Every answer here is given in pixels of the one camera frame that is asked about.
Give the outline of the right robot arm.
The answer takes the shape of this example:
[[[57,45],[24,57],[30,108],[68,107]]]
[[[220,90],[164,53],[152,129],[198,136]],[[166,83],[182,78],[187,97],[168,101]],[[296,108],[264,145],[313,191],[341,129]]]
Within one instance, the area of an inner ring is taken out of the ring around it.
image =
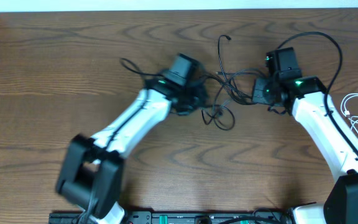
[[[291,209],[293,223],[358,223],[358,138],[317,77],[303,77],[293,48],[266,54],[267,78],[256,79],[252,100],[282,107],[311,136],[327,162],[334,187],[323,204]]]

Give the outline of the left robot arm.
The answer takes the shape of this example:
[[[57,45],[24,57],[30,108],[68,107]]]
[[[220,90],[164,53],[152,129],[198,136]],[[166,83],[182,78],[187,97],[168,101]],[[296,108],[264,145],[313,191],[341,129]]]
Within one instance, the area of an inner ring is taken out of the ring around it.
[[[170,68],[145,73],[134,62],[120,64],[139,75],[143,87],[133,103],[111,124],[90,137],[76,135],[69,143],[55,186],[67,201],[82,208],[72,223],[120,223],[118,204],[124,164],[145,135],[170,113],[187,116],[206,103],[202,64],[178,54]]]

